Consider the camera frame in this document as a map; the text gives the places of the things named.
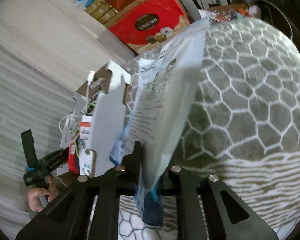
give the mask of hand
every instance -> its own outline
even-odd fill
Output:
[[[28,192],[29,207],[34,212],[40,212],[43,206],[40,202],[39,196],[49,195],[48,202],[51,202],[57,195],[59,190],[56,188],[56,182],[52,175],[49,175],[49,190],[45,188],[32,188]]]

